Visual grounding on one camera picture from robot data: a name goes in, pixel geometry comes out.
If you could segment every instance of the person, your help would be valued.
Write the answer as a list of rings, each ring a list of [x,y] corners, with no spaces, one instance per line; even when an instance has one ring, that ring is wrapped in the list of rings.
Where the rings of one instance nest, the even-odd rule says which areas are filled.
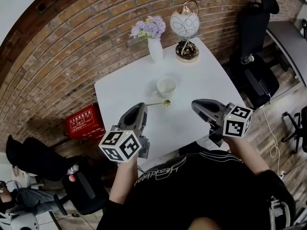
[[[32,188],[19,188],[10,192],[5,182],[1,182],[0,187],[3,190],[0,193],[0,212],[3,214],[20,215],[29,212],[39,215],[58,209],[53,199],[54,194],[50,192]]]
[[[224,140],[231,153],[194,142],[139,178],[136,157],[120,163],[97,230],[266,230],[272,213],[276,229],[290,223],[285,214],[292,223],[295,201],[282,180],[245,139]],[[287,207],[270,212],[277,200]]]

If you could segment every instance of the lamp base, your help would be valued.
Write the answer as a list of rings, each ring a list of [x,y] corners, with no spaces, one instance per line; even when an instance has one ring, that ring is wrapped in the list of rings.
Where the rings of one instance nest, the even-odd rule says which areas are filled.
[[[195,44],[193,44],[192,42],[188,42],[183,53],[181,54],[181,51],[184,47],[184,44],[186,43],[186,40],[182,40],[178,43],[178,45],[176,46],[176,56],[177,59],[179,59],[182,62],[186,62],[186,63],[191,63],[194,62],[195,60],[198,59],[199,56],[199,50],[198,48],[195,46]]]

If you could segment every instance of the brick wall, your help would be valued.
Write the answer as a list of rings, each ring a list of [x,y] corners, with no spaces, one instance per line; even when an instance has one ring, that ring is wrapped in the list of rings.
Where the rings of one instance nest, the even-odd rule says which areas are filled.
[[[7,136],[33,136],[47,145],[63,139],[64,120],[96,101],[94,82],[148,54],[129,38],[147,15],[166,22],[163,47],[179,38],[169,17],[186,0],[36,0],[0,48],[0,151]],[[234,51],[236,15],[256,0],[196,0],[198,37],[219,61]],[[302,0],[277,0],[272,20],[293,20]]]

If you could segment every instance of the purple flower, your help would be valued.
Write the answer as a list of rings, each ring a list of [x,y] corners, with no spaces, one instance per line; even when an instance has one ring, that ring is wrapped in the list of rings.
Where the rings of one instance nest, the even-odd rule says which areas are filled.
[[[131,30],[130,36],[156,38],[165,31],[165,22],[160,16],[148,16],[146,21],[138,21]]]

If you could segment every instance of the red box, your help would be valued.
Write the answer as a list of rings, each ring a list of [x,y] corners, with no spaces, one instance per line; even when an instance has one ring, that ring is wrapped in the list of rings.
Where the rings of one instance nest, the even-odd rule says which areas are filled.
[[[66,128],[73,139],[100,140],[106,133],[97,103],[66,118]]]

